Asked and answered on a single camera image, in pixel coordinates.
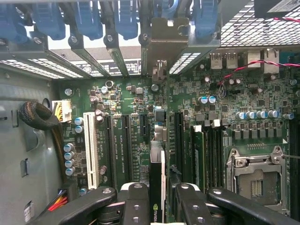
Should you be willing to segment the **green RAM stick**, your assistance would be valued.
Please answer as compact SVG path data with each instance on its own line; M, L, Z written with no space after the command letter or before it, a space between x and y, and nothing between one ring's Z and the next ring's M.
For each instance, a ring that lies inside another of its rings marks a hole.
M206 189L205 148L204 133L201 125L193 125L191 127L191 137L194 151L194 180L199 189L204 192Z

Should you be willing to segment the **black RAM slot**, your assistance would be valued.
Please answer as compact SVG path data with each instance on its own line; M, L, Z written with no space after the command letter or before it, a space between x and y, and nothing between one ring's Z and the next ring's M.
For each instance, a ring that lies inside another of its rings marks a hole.
M295 144L296 156L300 157L300 120L297 121L297 132L296 132L296 144ZM296 180L296 200L297 200L297 220L300 221L300 159L296 159L295 162L295 180Z
M296 154L296 147L297 147L297 121L296 119L289 121L289 154L295 155ZM290 211L291 211L291 218L297 219L297 197L296 197L296 185L297 185L297 178L296 178L296 160L290 158L289 159L289 172L290 172Z
M206 134L206 166L207 166L207 189L211 187L212 174L211 174L211 157L210 157L210 127L205 127Z
M223 119L220 121L220 128L219 128L219 134L220 134L220 186L225 187L225 166L224 166L224 145L223 145L223 137L224 137L224 131L226 131L226 122L224 122Z
M219 171L219 128L220 120L213 120L212 128L212 166L213 166L213 186L217 187L220 184L220 171Z

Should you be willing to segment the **white expansion slot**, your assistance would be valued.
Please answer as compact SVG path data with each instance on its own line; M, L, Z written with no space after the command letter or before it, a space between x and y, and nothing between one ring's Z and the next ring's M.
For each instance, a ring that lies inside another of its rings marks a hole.
M95 113L83 113L83 121L88 189L97 189L100 184L100 176L98 165L98 147Z

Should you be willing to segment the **short black expansion slot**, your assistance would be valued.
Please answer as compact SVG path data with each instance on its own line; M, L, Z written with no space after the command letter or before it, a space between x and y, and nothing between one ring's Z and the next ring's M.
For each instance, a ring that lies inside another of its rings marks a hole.
M141 136L148 136L149 135L149 121L147 114L140 114L140 135Z

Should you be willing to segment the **green motherboard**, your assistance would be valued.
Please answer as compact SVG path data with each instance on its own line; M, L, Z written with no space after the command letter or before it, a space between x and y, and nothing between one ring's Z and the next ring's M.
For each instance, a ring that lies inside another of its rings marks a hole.
M289 121L300 120L300 50L267 49L246 55L212 54L193 69L169 76L170 145L167 163L165 222L176 221L175 187L195 184L191 127L204 133L206 193L213 186L213 120L226 122L224 131L225 187L276 212L291 217ZM150 142L154 137L154 104L158 85L149 76L115 77L111 80L66 81L59 85L60 97L71 101L72 120L62 125L67 176L78 195L88 189L83 113L94 112L96 121L99 186L111 186L104 117L111 116L115 143L117 190L125 181L121 116L129 115L132 138L133 181L150 184ZM184 176L180 181L175 161L174 113L184 120ZM140 135L140 114L147 114L149 135ZM207 189L206 134L210 127L211 187Z

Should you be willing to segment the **black PC case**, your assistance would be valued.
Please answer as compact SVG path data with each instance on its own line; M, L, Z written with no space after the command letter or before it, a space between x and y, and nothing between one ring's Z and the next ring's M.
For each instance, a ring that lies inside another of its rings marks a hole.
M28 225L37 217L84 196L78 195L73 179L66 173L63 123L52 109L52 101L63 100L59 85L74 80L145 76L141 74L138 39L141 33L150 37L151 21L156 18L153 0L137 0L138 35L131 40L124 40L116 32L115 0L98 0L103 37L90 40L82 35L72 7L77 1L92 0L0 0L0 4L15 6L28 36L23 44L0 38L0 60L20 61L64 77L52 79L0 64L0 225ZM32 4L46 2L56 2L60 7L66 27L63 40L52 40L33 21ZM217 37L203 45L195 42L193 7L193 0L179 0L174 18L167 19L169 25L176 18L189 20L185 29L188 43L176 61L184 53L201 53L173 75L193 69L212 54L241 53L251 62L257 51L300 50L300 0L218 0ZM55 62L83 78L71 78L28 60L39 58ZM120 190L115 189L118 202L126 199L133 183L144 184L130 182ZM150 203L150 185L146 186ZM120 225L119 214L120 208L116 212L113 207L106 208L88 225Z

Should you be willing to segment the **white power connector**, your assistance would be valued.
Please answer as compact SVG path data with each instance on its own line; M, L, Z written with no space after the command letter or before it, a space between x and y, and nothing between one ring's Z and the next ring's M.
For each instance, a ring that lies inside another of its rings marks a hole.
M72 120L71 101L52 101L52 112L60 123L70 122Z

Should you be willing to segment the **perforated slot cover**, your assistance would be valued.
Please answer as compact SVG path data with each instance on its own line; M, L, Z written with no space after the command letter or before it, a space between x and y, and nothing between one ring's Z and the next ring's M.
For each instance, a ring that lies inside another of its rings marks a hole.
M52 69L56 72L59 72L61 74L64 74L68 77L71 77L71 78L83 78L83 76L79 75L78 73L75 73L73 71L71 71L70 69L68 68L65 68L55 62L52 62L48 59L44 59L44 58L39 58L39 59L28 59L29 61L32 61L34 63L37 63L41 66L44 66L44 67L47 67L49 69Z
M26 63L23 63L20 61L16 61L16 60L0 60L0 64L8 65L8 66L22 69L25 71L29 71L29 72L32 72L32 73L35 73L35 74L38 74L38 75L41 75L44 77L52 78L52 79L64 79L64 77L61 75L57 75L52 72L48 72L44 69L40 69L38 67L31 66L29 64L26 64Z
M180 58L170 68L169 74L170 75L178 74L200 55L201 55L200 52L195 52L195 53L188 52L182 54Z

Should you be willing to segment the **metal slot cover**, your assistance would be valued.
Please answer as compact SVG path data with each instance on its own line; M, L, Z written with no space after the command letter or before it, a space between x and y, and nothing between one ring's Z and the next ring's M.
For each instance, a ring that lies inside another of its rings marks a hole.
M141 45L141 74L148 75L148 50L150 44L150 37L147 33L139 35L139 43Z

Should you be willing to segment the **blue slot retainer clip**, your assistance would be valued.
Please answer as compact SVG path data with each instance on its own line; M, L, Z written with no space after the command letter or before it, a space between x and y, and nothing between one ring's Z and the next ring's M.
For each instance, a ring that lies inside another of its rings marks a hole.
M66 27L58 3L32 4L32 17L37 29L52 40L63 40L66 37Z
M114 22L118 34L124 40L131 40L138 35L137 0L115 0Z
M217 37L218 0L193 0L195 42L208 44Z
M178 5L179 0L153 0L154 16L171 20Z
M0 38L17 44L28 41L24 20L13 4L0 4Z
M98 9L98 0L77 1L72 5L78 31L90 40L103 37L103 25Z

